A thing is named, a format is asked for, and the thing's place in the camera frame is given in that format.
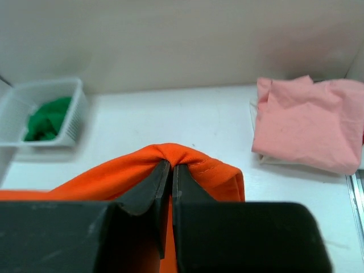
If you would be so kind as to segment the orange t shirt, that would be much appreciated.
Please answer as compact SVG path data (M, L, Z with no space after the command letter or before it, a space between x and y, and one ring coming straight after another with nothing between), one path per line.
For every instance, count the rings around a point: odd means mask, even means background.
M172 168L186 164L192 177L218 201L245 200L239 168L176 143L152 144L115 158L48 192L2 190L1 200L114 200L145 179L161 160Z

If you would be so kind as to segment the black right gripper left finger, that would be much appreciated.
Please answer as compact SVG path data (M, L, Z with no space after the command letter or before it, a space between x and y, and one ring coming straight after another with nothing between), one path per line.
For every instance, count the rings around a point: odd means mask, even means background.
M113 201L1 202L2 272L158 272L169 162Z

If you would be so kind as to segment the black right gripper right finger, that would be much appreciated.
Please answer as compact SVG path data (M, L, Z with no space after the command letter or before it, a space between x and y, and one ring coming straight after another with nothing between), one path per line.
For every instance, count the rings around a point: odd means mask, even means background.
M179 272L331 272L315 218L292 202L222 202L185 165L173 172Z

